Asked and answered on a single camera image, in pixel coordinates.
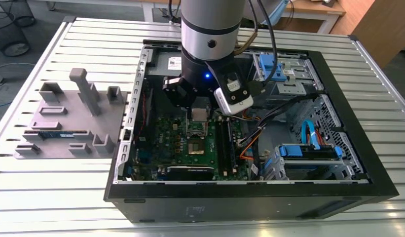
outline wire mesh trash bin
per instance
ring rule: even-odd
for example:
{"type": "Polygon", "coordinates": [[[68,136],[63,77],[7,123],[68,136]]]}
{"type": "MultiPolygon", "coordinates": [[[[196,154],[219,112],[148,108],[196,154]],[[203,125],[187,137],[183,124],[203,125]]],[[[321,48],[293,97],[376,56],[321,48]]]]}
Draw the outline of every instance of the wire mesh trash bin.
{"type": "Polygon", "coordinates": [[[30,43],[22,29],[15,24],[15,16],[0,12],[0,52],[6,56],[19,56],[30,50],[30,43]]]}
{"type": "Polygon", "coordinates": [[[0,0],[0,7],[4,12],[15,15],[19,27],[31,26],[36,22],[27,0],[0,0]]]}

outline blue cable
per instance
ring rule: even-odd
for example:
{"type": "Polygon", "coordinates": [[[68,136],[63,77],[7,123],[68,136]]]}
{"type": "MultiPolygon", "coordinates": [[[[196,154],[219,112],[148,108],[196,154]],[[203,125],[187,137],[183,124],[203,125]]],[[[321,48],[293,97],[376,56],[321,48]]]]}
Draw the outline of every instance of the blue cable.
{"type": "Polygon", "coordinates": [[[321,147],[320,147],[316,132],[315,132],[315,125],[313,125],[313,122],[311,120],[305,120],[303,122],[303,125],[301,125],[301,143],[305,143],[305,144],[308,143],[308,141],[307,141],[307,125],[309,126],[312,144],[315,146],[315,149],[320,150],[321,147]]]}
{"type": "Polygon", "coordinates": [[[8,104],[11,104],[11,103],[12,103],[12,102],[10,102],[10,103],[6,103],[6,104],[0,105],[0,107],[2,107],[2,106],[6,106],[6,105],[8,105],[8,104]]]}

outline green circuit board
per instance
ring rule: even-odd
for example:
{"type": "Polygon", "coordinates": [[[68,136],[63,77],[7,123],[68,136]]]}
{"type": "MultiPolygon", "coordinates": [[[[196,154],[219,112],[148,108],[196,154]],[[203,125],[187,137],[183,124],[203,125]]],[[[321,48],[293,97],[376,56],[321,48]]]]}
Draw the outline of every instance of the green circuit board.
{"type": "MultiPolygon", "coordinates": [[[[245,165],[236,166],[236,172],[227,175],[219,172],[216,123],[218,118],[207,123],[187,122],[186,118],[159,117],[156,119],[154,144],[150,148],[142,149],[138,154],[146,163],[140,168],[144,180],[158,180],[160,178],[156,175],[158,171],[174,165],[212,167],[215,180],[245,179],[245,165]]],[[[231,128],[236,141],[243,137],[239,121],[231,122],[231,128]]]]}

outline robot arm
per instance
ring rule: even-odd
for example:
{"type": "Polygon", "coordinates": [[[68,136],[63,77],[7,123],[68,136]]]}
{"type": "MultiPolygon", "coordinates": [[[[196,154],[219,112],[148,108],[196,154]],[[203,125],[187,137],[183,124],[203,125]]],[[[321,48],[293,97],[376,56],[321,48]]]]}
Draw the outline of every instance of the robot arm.
{"type": "MultiPolygon", "coordinates": [[[[233,59],[245,2],[182,1],[182,76],[167,80],[164,87],[176,106],[191,110],[196,97],[208,97],[212,107],[220,107],[226,115],[233,115],[252,106],[248,83],[233,59]],[[180,83],[188,93],[182,101],[172,94],[175,90],[170,89],[175,83],[180,83]]],[[[280,14],[273,11],[273,14],[280,16],[283,7],[280,11],[280,14]]]]}

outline slotted aluminum surface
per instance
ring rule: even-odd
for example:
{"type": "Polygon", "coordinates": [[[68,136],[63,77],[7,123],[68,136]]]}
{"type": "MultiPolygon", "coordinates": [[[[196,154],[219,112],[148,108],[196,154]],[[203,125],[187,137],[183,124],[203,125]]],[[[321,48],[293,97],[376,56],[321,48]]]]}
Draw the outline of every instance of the slotted aluminum surface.
{"type": "MultiPolygon", "coordinates": [[[[243,43],[252,31],[241,29],[243,43]]],[[[98,89],[132,90],[144,39],[180,40],[163,23],[78,18],[63,23],[0,122],[0,234],[36,236],[403,236],[405,237],[405,101],[360,44],[345,36],[276,32],[277,46],[321,51],[373,147],[400,191],[392,200],[363,205],[327,220],[131,224],[103,201],[111,159],[12,157],[39,106],[44,81],[68,81],[86,68],[98,89]]],[[[253,45],[271,46],[263,31],[253,45]]]]}

